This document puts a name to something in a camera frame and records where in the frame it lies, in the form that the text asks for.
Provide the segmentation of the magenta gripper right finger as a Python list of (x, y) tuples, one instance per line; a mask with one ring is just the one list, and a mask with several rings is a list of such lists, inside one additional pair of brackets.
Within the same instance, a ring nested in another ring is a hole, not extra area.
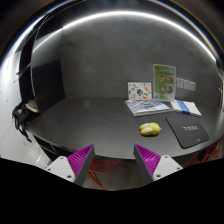
[(133, 154), (146, 183), (152, 183), (182, 169), (169, 155), (160, 156), (138, 144), (134, 145)]

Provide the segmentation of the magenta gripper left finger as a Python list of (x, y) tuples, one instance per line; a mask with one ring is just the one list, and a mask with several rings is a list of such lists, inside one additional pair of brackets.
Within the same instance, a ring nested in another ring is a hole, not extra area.
[(59, 156), (45, 170), (76, 185), (82, 186), (94, 156), (94, 145), (89, 145), (68, 157)]

